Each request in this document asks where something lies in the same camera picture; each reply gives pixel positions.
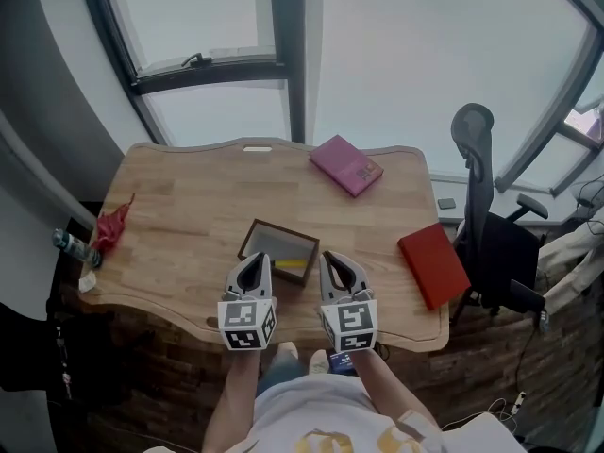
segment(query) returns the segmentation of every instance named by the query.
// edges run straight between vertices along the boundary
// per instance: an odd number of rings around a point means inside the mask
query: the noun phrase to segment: wooden desk
[[[270,146],[269,152],[243,151]],[[367,154],[383,177],[357,198],[308,160],[311,146],[242,139],[195,148],[133,146],[109,189],[103,211],[134,203],[117,247],[80,298],[156,314],[194,337],[221,343],[216,303],[254,218],[320,239],[321,251],[362,265],[378,303],[379,340],[412,351],[445,346],[448,306],[428,311],[396,241],[437,221],[423,154],[389,147]],[[274,343],[324,339],[318,260],[300,289],[274,281],[279,299]]]

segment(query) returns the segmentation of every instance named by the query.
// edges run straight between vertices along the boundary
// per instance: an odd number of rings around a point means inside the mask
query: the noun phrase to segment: purple book
[[[310,151],[310,160],[353,196],[358,196],[384,172],[340,135]]]

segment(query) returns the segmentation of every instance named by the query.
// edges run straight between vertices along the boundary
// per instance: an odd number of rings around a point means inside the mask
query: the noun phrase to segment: forearm
[[[350,359],[380,414],[396,421],[406,411],[413,410],[438,427],[426,406],[396,378],[376,351],[367,349],[353,352],[350,353]]]
[[[252,428],[260,351],[237,352],[211,416],[202,453],[223,453],[242,442]]]

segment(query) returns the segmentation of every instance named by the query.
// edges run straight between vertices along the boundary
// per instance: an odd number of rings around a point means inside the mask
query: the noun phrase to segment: red book
[[[355,197],[384,172],[340,135],[310,151],[310,160]]]
[[[470,287],[468,275],[440,223],[401,238],[398,246],[429,310],[441,307]]]

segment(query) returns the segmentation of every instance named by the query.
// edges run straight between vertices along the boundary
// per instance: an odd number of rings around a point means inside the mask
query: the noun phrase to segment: window
[[[450,124],[478,102],[495,117],[496,187],[555,195],[604,141],[600,26],[572,0],[88,2],[159,143],[339,133],[467,176]]]

